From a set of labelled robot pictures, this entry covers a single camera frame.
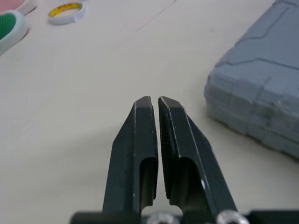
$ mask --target roll of tape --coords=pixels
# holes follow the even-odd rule
[[[69,9],[79,9],[79,11],[67,16],[56,16],[57,14]],[[85,14],[86,9],[83,3],[68,3],[51,10],[49,13],[49,22],[56,25],[77,22],[78,20],[82,19]]]

